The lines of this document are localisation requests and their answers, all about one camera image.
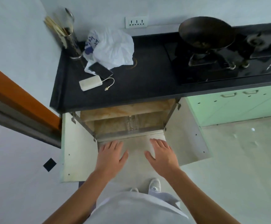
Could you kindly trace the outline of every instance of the charging cable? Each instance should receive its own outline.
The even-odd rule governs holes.
[[[111,77],[108,77],[107,79],[104,79],[102,82],[104,82],[105,80],[108,80],[108,79],[112,79],[114,81],[113,81],[113,83],[110,86],[108,86],[107,88],[105,88],[104,91],[108,90],[115,83],[115,79],[111,78]]]

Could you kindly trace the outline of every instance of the black smartphone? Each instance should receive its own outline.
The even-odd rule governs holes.
[[[89,67],[91,71],[95,71],[96,75],[99,75],[101,79],[107,79],[113,75],[113,72],[96,62]]]

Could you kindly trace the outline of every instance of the white power bank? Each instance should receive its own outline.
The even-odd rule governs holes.
[[[102,85],[102,81],[101,81],[99,75],[93,76],[88,79],[81,80],[81,81],[79,81],[79,83],[80,83],[82,91],[90,90],[90,89],[93,89],[94,87]]]

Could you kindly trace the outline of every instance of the gas stove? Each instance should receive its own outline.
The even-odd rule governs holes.
[[[217,51],[219,55],[194,53],[181,38],[164,48],[180,84],[271,74],[271,34],[237,34],[230,46]]]

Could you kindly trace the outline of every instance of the white shirt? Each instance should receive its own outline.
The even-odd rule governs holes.
[[[187,215],[154,196],[122,192],[103,201],[85,224],[173,223],[190,224]]]

